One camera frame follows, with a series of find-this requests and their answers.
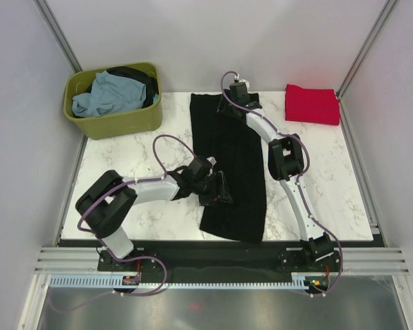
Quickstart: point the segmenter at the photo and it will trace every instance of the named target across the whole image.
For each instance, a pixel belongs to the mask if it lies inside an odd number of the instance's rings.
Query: white table
[[[76,228],[77,199],[107,170],[120,175],[147,177],[161,174],[151,143],[162,133],[175,135],[192,146],[189,113],[191,93],[164,93],[162,126],[153,132],[88,140],[76,180],[62,239],[94,239]],[[318,220],[341,240],[371,241],[372,233],[354,176],[340,126],[287,122],[284,92],[261,92],[260,102],[273,122],[285,133],[298,133],[310,153],[310,170],[305,181]],[[266,226],[264,240],[299,238],[298,225],[286,193],[271,179],[267,169],[268,148],[263,145],[266,180]],[[188,164],[191,156],[174,140],[158,142],[158,154],[168,169]],[[131,209],[123,227],[130,239],[218,240],[199,230],[203,207],[191,195],[177,201],[153,201]]]

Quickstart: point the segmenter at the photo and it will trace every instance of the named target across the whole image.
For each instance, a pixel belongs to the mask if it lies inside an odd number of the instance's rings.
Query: blue cloth
[[[145,98],[141,82],[104,71],[96,74],[91,93],[74,96],[72,111],[78,117],[98,117],[141,109]]]

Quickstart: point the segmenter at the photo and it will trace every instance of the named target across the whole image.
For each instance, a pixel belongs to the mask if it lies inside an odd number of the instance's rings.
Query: green laundry basket
[[[68,120],[73,121],[79,129],[89,138],[98,140],[111,136],[154,131],[162,124],[162,98],[158,69],[151,63],[134,63],[124,65],[145,72],[148,76],[158,81],[159,98],[150,107],[123,113],[102,115],[101,117],[76,118],[72,112],[72,98],[84,93],[95,80],[97,72],[103,72],[108,67],[97,70],[82,71],[74,74],[66,85],[63,112]]]

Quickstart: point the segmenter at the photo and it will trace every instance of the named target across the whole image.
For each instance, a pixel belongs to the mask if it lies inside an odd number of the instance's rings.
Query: folded black cloth
[[[258,99],[251,94],[251,100]],[[217,114],[219,101],[220,95],[191,94],[193,151],[214,156],[234,203],[205,206],[200,229],[225,239],[260,242],[266,217],[260,137],[243,122]]]

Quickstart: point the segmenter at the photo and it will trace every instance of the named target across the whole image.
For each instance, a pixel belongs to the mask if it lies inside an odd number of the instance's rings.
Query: red cloth
[[[333,89],[304,89],[286,86],[286,120],[338,125],[339,101]]]

